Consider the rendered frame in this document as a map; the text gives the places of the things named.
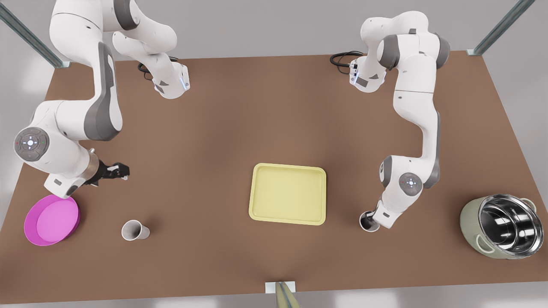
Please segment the white cup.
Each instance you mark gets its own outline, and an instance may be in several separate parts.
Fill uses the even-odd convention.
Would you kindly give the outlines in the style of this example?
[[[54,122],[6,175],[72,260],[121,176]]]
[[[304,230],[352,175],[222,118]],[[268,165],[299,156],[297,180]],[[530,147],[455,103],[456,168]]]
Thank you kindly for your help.
[[[378,224],[378,227],[369,227],[367,222],[367,212],[364,212],[360,215],[360,226],[362,230],[365,230],[366,232],[376,232],[380,228],[380,225]]]
[[[121,229],[121,236],[124,240],[144,240],[149,237],[149,229],[138,220],[129,220]]]

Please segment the yellow rectangular tray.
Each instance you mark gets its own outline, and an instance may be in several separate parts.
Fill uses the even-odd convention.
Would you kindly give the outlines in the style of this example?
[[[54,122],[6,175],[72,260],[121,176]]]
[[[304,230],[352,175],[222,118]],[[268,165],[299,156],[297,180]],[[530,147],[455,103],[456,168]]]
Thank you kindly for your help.
[[[315,166],[258,163],[249,216],[260,222],[319,226],[326,219],[327,174]]]

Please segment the pink round plate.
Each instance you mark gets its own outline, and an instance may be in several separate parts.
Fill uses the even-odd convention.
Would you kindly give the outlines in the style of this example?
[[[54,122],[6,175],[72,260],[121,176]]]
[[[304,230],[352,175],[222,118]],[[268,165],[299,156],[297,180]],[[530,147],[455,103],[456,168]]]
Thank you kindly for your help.
[[[26,215],[24,233],[36,246],[50,246],[69,237],[80,223],[80,207],[68,197],[48,195],[37,201]]]

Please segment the green pot with steel interior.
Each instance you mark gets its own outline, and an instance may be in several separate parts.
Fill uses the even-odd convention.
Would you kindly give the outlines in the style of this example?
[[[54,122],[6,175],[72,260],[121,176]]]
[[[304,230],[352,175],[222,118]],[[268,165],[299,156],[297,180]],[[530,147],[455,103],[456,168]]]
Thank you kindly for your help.
[[[536,205],[514,195],[474,199],[461,210],[459,222],[467,243],[493,259],[531,257],[540,250],[545,238]]]

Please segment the silver frame post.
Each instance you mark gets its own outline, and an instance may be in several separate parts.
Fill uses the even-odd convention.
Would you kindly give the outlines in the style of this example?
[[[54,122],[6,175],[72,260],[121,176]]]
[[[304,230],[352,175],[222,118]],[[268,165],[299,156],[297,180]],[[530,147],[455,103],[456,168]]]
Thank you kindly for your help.
[[[62,61],[2,3],[0,3],[0,20],[2,20],[14,33],[23,39],[34,51],[41,55],[41,57],[53,66],[53,68],[70,67],[70,61]]]
[[[533,5],[536,0],[518,0],[493,29],[474,47],[468,56],[482,56]]]
[[[277,308],[301,308],[294,293],[296,285],[294,281],[290,282],[266,282],[265,293],[273,293],[276,296]]]

